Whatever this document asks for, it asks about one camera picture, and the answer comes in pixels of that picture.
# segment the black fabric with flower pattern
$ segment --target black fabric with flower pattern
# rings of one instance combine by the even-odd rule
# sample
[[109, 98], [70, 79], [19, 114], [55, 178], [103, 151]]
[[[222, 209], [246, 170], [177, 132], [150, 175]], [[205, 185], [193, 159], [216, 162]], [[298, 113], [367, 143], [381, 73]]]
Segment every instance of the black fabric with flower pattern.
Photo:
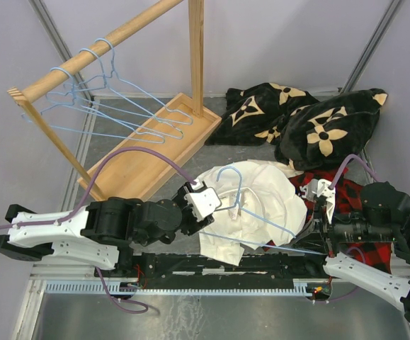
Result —
[[310, 93], [263, 83], [229, 89], [227, 112], [206, 145], [275, 145], [275, 158], [296, 170], [331, 169], [371, 138], [387, 94], [355, 91], [319, 102]]

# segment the metal floor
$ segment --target metal floor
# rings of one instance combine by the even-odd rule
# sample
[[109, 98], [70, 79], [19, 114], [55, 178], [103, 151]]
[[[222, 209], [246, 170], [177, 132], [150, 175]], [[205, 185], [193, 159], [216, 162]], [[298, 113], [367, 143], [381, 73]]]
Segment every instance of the metal floor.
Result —
[[[159, 105], [139, 98], [138, 103], [156, 111]], [[120, 99], [101, 100], [101, 104], [133, 109]], [[205, 106], [223, 114], [224, 98], [205, 98]], [[127, 129], [97, 119], [95, 132], [127, 135]], [[85, 168], [89, 169], [120, 140], [92, 137]], [[246, 159], [274, 159], [274, 147], [203, 147], [184, 168], [193, 176], [216, 165]], [[365, 184], [362, 169], [352, 164], [347, 178]], [[184, 180], [172, 177], [152, 198], [170, 198]], [[172, 245], [158, 242], [136, 252], [172, 252], [198, 254], [198, 236], [179, 234]], [[352, 288], [334, 284], [334, 297]], [[129, 315], [113, 306], [104, 295], [45, 294], [33, 339], [410, 339], [402, 315], [380, 298], [359, 290], [350, 298], [329, 305], [312, 305], [298, 297], [174, 297], [140, 296], [137, 300], [155, 308], [146, 314]]]
[[[336, 283], [334, 289], [340, 288], [341, 294], [350, 286]], [[45, 295], [33, 339], [410, 340], [398, 310], [364, 290], [328, 305], [313, 305], [305, 297], [142, 296], [137, 300], [156, 309], [130, 315], [103, 295]]]

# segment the wooden rod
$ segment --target wooden rod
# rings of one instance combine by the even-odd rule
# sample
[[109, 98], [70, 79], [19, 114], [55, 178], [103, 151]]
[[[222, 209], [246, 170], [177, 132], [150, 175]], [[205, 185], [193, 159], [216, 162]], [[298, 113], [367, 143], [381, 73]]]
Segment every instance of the wooden rod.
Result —
[[198, 117], [203, 114], [203, 12], [204, 0], [189, 0], [192, 113]]
[[[62, 140], [57, 136], [54, 130], [45, 122], [41, 114], [36, 110], [36, 108], [27, 100], [27, 98], [16, 88], [8, 90], [8, 93], [13, 97], [14, 101], [27, 113], [28, 117], [45, 133], [46, 136], [54, 143], [54, 145], [60, 150], [60, 152], [67, 158], [69, 163], [80, 173], [82, 178], [87, 184], [90, 183], [90, 175], [86, 172], [83, 166], [79, 163], [76, 157], [69, 151]], [[96, 195], [101, 199], [105, 200], [106, 196], [103, 194], [101, 189], [94, 184], [93, 189]]]
[[[132, 20], [129, 20], [113, 32], [107, 34], [105, 39], [113, 46], [116, 46], [182, 1], [183, 0], [160, 0]], [[92, 50], [98, 56], [101, 56], [110, 50], [110, 46], [106, 42], [99, 40], [92, 44], [92, 46], [89, 47], [89, 50]], [[59, 67], [68, 71], [71, 75], [74, 75], [92, 63], [95, 59], [94, 55], [87, 51], [83, 51], [61, 64]], [[68, 76], [64, 72], [54, 69], [43, 78], [22, 90], [22, 94], [30, 103], [33, 103], [67, 79]]]

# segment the red plaid fabric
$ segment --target red plaid fabric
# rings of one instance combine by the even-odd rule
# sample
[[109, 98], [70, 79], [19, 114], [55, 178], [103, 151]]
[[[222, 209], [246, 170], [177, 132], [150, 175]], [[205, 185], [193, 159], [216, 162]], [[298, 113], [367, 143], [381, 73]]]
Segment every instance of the red plaid fabric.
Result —
[[[312, 216], [313, 202], [306, 200], [305, 188], [312, 179], [326, 179], [332, 181], [337, 169], [331, 171], [312, 170], [302, 175], [290, 178], [291, 183], [296, 188], [296, 194], [300, 196], [307, 206], [307, 220]], [[336, 208], [335, 213], [349, 213], [354, 210], [362, 210], [360, 203], [360, 190], [362, 186], [343, 177], [336, 185]], [[367, 265], [375, 267], [386, 273], [390, 273], [391, 243], [350, 243], [348, 247], [358, 247], [364, 254]], [[362, 262], [358, 251], [353, 252], [355, 258]]]

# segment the wooden base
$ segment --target wooden base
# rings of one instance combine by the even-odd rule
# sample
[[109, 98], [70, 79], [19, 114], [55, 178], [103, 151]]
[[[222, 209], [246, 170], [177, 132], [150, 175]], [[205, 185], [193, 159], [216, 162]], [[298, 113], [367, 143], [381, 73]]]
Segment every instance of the wooden base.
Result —
[[[183, 166], [203, 146], [211, 132], [219, 125], [221, 118], [206, 108], [203, 108], [201, 117], [192, 115], [192, 99], [183, 93], [180, 93], [169, 101], [167, 107], [170, 109], [177, 108], [193, 117], [192, 125], [173, 124], [183, 131], [183, 138], [181, 140], [165, 137], [166, 140], [163, 144], [124, 140], [111, 152], [122, 147], [147, 147], [172, 159], [179, 166]], [[188, 121], [184, 115], [177, 112], [170, 113], [165, 108], [159, 110], [156, 116], [177, 121]], [[171, 135], [180, 135], [179, 132], [171, 126], [158, 123], [153, 118], [148, 119], [143, 126]], [[158, 137], [150, 135], [142, 136], [144, 140], [159, 140]], [[90, 176], [93, 176], [96, 167], [101, 161], [102, 160], [88, 171]], [[110, 160], [99, 174], [96, 183], [105, 198], [117, 196], [121, 198], [140, 198], [142, 200], [148, 200], [175, 172], [171, 166], [153, 155], [145, 152], [131, 151], [119, 154]], [[83, 178], [80, 178], [78, 182], [82, 187], [86, 187]], [[94, 189], [91, 191], [91, 195], [96, 200], [99, 200], [99, 196]]]

